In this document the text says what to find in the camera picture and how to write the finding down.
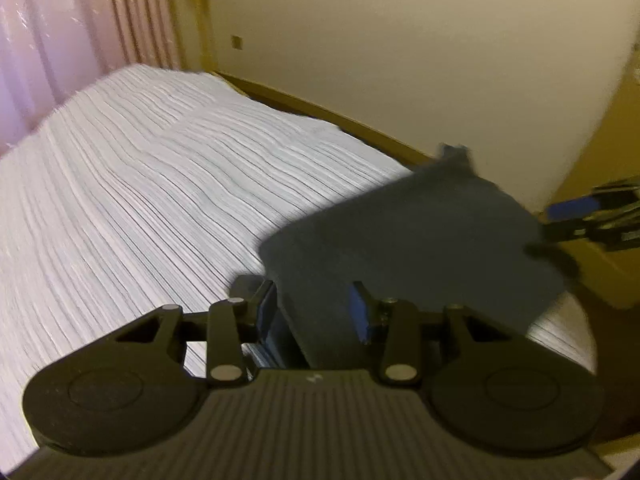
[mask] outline white bedsheet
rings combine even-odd
[[[35,447],[20,401],[37,370],[164,303],[206,309],[261,272],[265,234],[406,172],[211,75],[138,65],[76,94],[0,160],[0,469]],[[532,336],[593,369],[568,301]]]

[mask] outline ribbed black surface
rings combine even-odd
[[[406,390],[364,371],[263,370],[212,393],[182,432],[147,450],[79,458],[41,449],[15,480],[570,480],[609,469],[587,450],[543,460],[490,455],[451,436]]]

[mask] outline pink curtain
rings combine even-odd
[[[180,68],[168,0],[0,0],[0,155],[74,92],[136,62]]]

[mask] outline gray towel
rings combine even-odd
[[[525,333],[564,291],[562,276],[524,253],[536,219],[479,178],[466,149],[446,147],[415,173],[285,226],[259,254],[278,306],[310,365],[366,364],[348,287],[439,312],[459,303]]]

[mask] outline fabric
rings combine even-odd
[[[35,448],[37,370],[162,304],[205,310],[278,227],[407,173],[211,75],[135,65],[73,96],[0,159],[0,470]]]
[[[561,274],[525,254],[536,218],[478,177],[464,148],[293,222],[259,250],[306,360],[315,368],[366,366],[349,289],[403,298],[427,312],[464,304],[526,333],[564,292]]]
[[[180,68],[169,0],[0,0],[0,155],[129,63]]]

